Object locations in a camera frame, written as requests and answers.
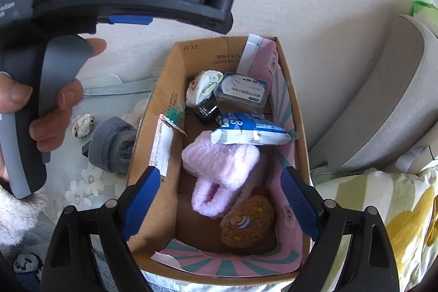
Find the blue and white packet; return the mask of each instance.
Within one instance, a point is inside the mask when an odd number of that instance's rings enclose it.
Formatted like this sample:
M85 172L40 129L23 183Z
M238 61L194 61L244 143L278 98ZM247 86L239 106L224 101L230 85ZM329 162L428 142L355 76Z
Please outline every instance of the blue and white packet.
M213 144L284 145L293 141L281 126L256 114L222 113L218 129L210 135Z

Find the finger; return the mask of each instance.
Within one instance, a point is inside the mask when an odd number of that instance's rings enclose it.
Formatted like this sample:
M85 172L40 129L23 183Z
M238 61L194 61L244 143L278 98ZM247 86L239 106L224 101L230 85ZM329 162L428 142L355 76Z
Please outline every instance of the finger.
M80 81L73 80L65 85L56 98L58 107L62 110L72 109L74 105L78 104L84 96L84 89Z
M48 152L53 151L59 148L62 145L62 142L64 141L65 132L63 132L61 135L58 135L57 137L50 138L50 139L44 139L41 141L36 142L36 147L41 152Z
M96 56L106 49L106 41L104 39L97 39L95 37L87 39L87 41L94 47L92 56Z
M71 109L54 109L42 118L35 119L29 126L29 135L35 141L57 137L65 133L71 117Z
M28 102L32 91L32 87L18 83L0 73L0 113L19 111Z

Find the plastic container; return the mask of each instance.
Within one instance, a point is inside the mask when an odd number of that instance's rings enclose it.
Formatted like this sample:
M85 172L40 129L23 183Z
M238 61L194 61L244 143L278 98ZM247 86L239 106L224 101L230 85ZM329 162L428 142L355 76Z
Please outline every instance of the plastic container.
M269 97L268 89L266 81L227 72L214 94L219 104L261 114Z

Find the fingernail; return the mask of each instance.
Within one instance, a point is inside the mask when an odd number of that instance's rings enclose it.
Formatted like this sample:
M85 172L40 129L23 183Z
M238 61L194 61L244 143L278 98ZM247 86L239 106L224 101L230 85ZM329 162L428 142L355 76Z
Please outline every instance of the fingernail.
M72 92L72 91L63 92L63 93L61 93L61 96L62 96L62 108L61 109L73 107L74 101L76 99L76 95L74 94L74 92Z
M38 140L45 134L45 129L43 126L31 125L29 127L29 134L32 139Z
M11 101L17 104L25 104L32 94L33 88L25 84L16 83L9 92Z

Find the pink plush sock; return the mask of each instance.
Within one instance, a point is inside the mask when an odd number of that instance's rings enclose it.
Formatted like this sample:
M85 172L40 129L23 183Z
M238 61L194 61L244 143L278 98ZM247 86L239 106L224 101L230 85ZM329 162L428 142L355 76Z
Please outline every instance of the pink plush sock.
M210 133L202 132L183 150L182 159L185 167L198 176L192 195L193 210L218 218L236 201L260 152L254 145L212 144Z

